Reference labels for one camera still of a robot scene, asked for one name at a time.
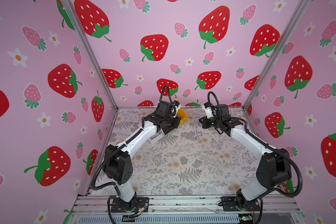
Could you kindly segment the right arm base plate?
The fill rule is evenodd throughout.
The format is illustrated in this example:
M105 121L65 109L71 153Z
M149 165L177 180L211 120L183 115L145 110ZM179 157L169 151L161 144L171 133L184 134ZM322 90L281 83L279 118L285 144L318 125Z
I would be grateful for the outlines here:
M257 200L246 201L242 197L221 197L218 206L224 211L259 211L260 204Z

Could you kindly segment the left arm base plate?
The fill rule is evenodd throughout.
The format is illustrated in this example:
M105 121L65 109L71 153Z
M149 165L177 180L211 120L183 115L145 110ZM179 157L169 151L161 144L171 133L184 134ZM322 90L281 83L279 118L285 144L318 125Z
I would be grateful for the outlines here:
M147 212L149 207L149 198L134 197L130 202L125 202L122 199L115 197L110 205L110 212L112 213Z

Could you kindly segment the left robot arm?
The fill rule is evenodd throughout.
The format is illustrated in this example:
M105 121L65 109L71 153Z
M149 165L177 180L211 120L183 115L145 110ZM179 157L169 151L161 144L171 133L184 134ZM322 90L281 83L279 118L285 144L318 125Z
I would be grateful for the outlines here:
M155 143L177 129L181 118L177 115L181 105L172 101L169 86L163 87L154 112L142 117L141 126L118 145L108 145L102 163L91 182L92 190L113 186L117 196L125 203L136 197L130 178L133 174L132 158L147 142Z

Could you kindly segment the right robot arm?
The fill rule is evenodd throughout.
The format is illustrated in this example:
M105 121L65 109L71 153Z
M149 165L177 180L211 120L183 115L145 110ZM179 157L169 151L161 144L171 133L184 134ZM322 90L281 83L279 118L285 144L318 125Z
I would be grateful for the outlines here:
M257 200L261 200L273 191L291 198L300 194L303 187L302 174L296 163L289 157L287 150L272 147L251 133L244 119L230 115L227 105L219 103L213 105L208 101L202 108L206 116L200 118L199 122L204 129L214 128L219 134L232 137L259 161L255 179L236 193L234 203L239 210L247 210ZM297 175L297 187L294 192L286 193L279 189L278 185L291 180L293 171Z

